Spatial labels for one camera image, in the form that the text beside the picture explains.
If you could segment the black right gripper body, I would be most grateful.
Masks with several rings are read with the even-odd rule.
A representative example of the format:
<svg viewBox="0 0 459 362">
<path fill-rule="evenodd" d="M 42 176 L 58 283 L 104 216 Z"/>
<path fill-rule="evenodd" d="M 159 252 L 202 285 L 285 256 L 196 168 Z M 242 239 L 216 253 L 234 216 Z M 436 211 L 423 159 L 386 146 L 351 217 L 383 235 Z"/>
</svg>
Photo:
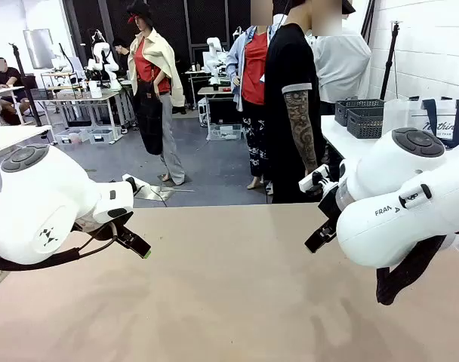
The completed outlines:
<svg viewBox="0 0 459 362">
<path fill-rule="evenodd" d="M 341 210 L 337 205 L 336 193 L 338 186 L 334 186 L 332 189 L 322 194 L 322 200 L 319 202 L 318 208 L 327 216 L 327 224 L 330 227 L 337 225 L 338 218 L 341 214 Z"/>
</svg>

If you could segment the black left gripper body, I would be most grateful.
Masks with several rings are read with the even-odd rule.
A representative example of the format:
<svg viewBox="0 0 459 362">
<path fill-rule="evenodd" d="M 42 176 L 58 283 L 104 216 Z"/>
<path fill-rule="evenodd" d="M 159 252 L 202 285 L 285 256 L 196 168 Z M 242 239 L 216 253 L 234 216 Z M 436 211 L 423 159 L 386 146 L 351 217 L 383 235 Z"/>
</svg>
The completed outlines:
<svg viewBox="0 0 459 362">
<path fill-rule="evenodd" d="M 133 215 L 134 212 L 131 211 L 103 223 L 95 222 L 92 219 L 79 218 L 73 224 L 73 231 L 84 232 L 98 241 L 108 241 L 114 235 L 112 228 L 109 225 L 110 223 L 113 223 L 116 227 L 117 238 L 123 239 L 126 235 L 130 235 L 131 233 L 125 224 Z"/>
</svg>

